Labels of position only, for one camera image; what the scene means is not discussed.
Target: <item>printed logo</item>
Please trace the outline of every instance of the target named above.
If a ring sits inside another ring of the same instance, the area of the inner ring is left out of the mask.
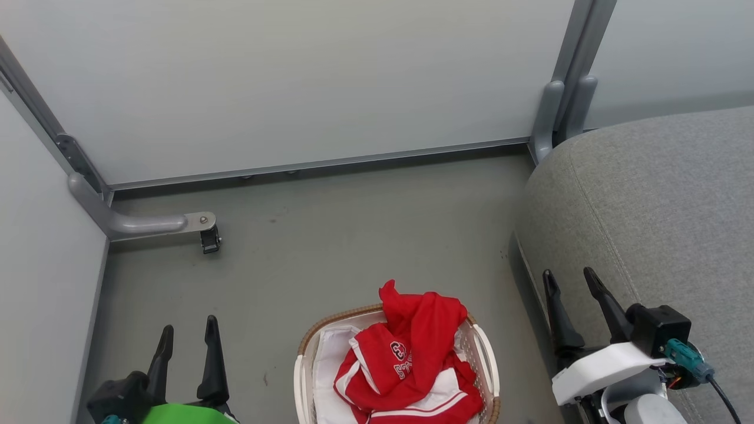
[[[396,373],[398,373],[398,378],[400,379],[406,378],[406,376],[411,372],[411,367],[412,367],[411,361],[403,362],[402,364],[399,364],[399,365],[393,365],[393,369],[395,370]]]
[[[390,350],[393,351],[393,355],[398,358],[398,361],[406,359],[406,347],[401,342],[392,342],[390,344]]]

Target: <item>sofa seam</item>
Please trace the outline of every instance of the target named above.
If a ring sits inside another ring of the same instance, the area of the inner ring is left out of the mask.
[[[573,174],[574,180],[576,182],[576,186],[579,189],[579,192],[581,193],[581,197],[584,199],[584,203],[586,203],[587,208],[589,209],[590,216],[592,217],[592,220],[597,224],[597,228],[599,230],[599,234],[602,236],[602,240],[605,241],[605,243],[610,248],[610,251],[612,253],[613,259],[613,265],[618,269],[618,272],[621,274],[623,285],[626,289],[628,289],[629,293],[633,295],[635,302],[641,302],[641,297],[639,296],[639,292],[636,290],[636,287],[633,285],[633,282],[631,281],[631,276],[626,269],[626,264],[621,258],[621,255],[618,253],[618,248],[615,246],[615,243],[610,238],[610,234],[608,233],[607,229],[605,228],[605,224],[602,222],[602,219],[599,217],[599,214],[597,213],[594,205],[592,204],[592,201],[589,199],[589,196],[587,195],[587,191],[584,189],[584,186],[581,184],[581,180],[578,178],[578,174],[576,173],[576,167],[573,164],[573,149],[576,147],[578,143],[580,143],[582,140],[576,140],[574,141],[571,148],[568,150],[568,160],[569,160],[569,167],[571,169],[571,172]]]
[[[681,402],[683,403],[683,406],[686,408],[686,412],[688,413],[688,415],[694,420],[695,423],[702,422],[701,415],[699,414],[699,410],[697,409],[697,405],[694,403],[694,400],[691,399],[691,396],[689,396],[688,393],[686,392],[681,392],[680,395],[681,395]]]

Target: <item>red jacket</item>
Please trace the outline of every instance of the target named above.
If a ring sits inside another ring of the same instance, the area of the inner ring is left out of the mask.
[[[430,292],[399,294],[390,280],[379,291],[387,323],[350,340],[335,390],[359,423],[465,424],[483,406],[476,374],[453,350],[466,308]]]

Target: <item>black cable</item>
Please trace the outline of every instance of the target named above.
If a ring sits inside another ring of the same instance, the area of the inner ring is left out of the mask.
[[[708,375],[707,381],[709,381],[712,384],[712,387],[715,388],[715,391],[718,395],[720,395],[720,398],[723,402],[725,402],[725,406],[728,407],[728,410],[731,411],[731,415],[733,416],[733,420],[736,422],[736,424],[741,424],[741,418],[738,418],[738,414],[736,413],[736,410],[733,408],[733,404],[731,404],[731,400],[728,399],[728,396],[725,396],[725,393],[720,389],[720,385],[717,384],[715,381],[715,377]]]

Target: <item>white wall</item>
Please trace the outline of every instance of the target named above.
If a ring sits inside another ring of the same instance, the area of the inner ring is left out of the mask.
[[[754,104],[754,2],[618,0],[586,128]]]
[[[105,235],[0,94],[0,422],[72,422]]]
[[[573,1],[5,0],[109,184],[528,136]]]

